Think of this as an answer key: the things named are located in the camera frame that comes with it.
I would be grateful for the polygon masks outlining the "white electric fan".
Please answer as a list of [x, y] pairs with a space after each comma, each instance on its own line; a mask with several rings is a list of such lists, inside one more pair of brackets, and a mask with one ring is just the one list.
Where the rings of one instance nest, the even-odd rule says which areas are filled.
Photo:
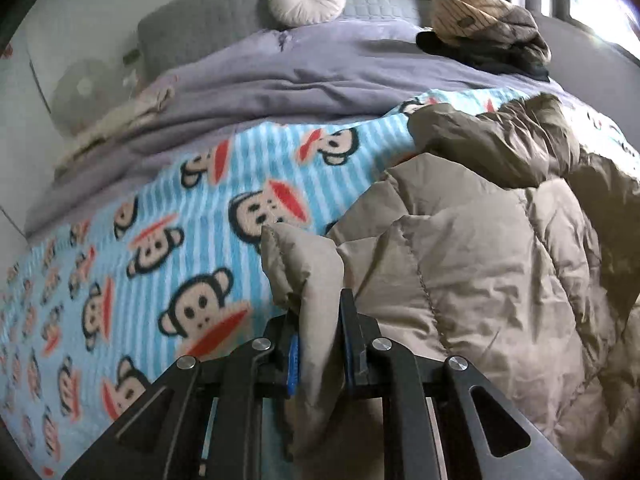
[[125, 74], [97, 58], [67, 67], [49, 101], [52, 122], [63, 136], [76, 136], [112, 108], [129, 100]]

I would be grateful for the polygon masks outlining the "cream folded cloth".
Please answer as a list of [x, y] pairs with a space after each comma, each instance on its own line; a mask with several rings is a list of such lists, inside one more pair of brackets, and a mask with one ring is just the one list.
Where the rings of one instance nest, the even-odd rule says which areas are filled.
[[73, 143], [55, 164], [54, 170], [64, 172], [96, 146], [152, 122], [168, 107], [175, 94], [176, 90], [172, 84], [163, 84], [155, 89], [146, 89], [135, 99], [114, 107], [91, 126], [78, 133]]

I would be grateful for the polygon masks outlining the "window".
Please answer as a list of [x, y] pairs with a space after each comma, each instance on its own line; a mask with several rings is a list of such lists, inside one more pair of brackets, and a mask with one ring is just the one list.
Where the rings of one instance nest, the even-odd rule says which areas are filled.
[[552, 0], [552, 15], [639, 63], [639, 7], [631, 0]]

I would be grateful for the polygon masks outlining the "grey bed side panel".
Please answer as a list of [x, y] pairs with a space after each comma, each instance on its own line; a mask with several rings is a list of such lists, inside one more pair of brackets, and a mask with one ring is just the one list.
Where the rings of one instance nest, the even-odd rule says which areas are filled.
[[639, 146], [639, 66], [612, 44], [556, 18], [535, 14], [548, 42], [551, 77], [564, 90], [608, 115]]

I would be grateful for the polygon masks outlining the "grey quilted headboard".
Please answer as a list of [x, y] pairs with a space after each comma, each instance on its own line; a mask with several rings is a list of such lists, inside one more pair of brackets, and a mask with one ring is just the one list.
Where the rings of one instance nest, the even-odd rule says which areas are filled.
[[[420, 24], [419, 0], [346, 0], [343, 18]], [[263, 30], [285, 30], [268, 0], [172, 0], [138, 24], [145, 75], [205, 58]]]

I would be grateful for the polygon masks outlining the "blue monkey print blanket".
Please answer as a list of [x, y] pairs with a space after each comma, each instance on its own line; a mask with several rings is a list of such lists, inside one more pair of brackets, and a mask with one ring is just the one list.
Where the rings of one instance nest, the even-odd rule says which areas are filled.
[[[62, 478], [175, 360], [223, 358], [270, 318], [295, 313], [273, 299], [262, 231], [328, 234], [386, 170], [416, 154], [416, 110], [444, 103], [477, 116], [541, 94], [428, 92], [367, 122], [266, 122], [179, 157], [140, 191], [56, 229], [1, 289], [2, 462]], [[266, 415], [264, 469], [276, 479], [298, 479], [286, 407], [299, 385], [299, 320], [293, 361], [290, 396]]]

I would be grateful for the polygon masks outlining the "striped beige folded clothes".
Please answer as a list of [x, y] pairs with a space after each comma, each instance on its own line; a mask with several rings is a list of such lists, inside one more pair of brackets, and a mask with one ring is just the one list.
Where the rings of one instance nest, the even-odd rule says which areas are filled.
[[518, 47], [527, 62], [546, 66], [551, 61], [533, 15], [506, 0], [432, 0], [431, 28], [451, 47]]

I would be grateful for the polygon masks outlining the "beige quilted down jacket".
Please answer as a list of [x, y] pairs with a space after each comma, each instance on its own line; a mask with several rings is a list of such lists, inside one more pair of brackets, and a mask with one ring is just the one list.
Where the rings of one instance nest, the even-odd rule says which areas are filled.
[[262, 267], [299, 319], [286, 417], [299, 479], [378, 479], [382, 410], [347, 404], [338, 302], [418, 356], [469, 359], [588, 479], [639, 437], [639, 156], [551, 94], [473, 116], [427, 105], [416, 154], [326, 235], [272, 224]]

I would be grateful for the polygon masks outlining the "lavender duvet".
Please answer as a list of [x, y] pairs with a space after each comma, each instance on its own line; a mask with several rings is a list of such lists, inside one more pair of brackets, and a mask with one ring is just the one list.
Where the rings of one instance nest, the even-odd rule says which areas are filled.
[[261, 122], [375, 118], [430, 89], [561, 92], [555, 81], [493, 75], [428, 55], [416, 46], [417, 33], [404, 21], [354, 20], [266, 30], [168, 70], [146, 88], [172, 84], [176, 94], [168, 107], [66, 171], [55, 171], [50, 188], [28, 211], [28, 239], [41, 240], [56, 226], [85, 219], [140, 188], [178, 153], [204, 150]]

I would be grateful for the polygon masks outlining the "black folded garment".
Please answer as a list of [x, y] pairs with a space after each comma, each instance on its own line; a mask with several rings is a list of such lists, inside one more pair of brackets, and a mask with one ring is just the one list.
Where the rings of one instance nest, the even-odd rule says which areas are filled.
[[481, 41], [471, 41], [462, 47], [455, 47], [446, 44], [429, 30], [416, 34], [416, 46], [426, 54], [451, 58], [482, 72], [494, 75], [522, 75], [536, 81], [550, 81], [546, 63], [524, 44], [498, 48]]

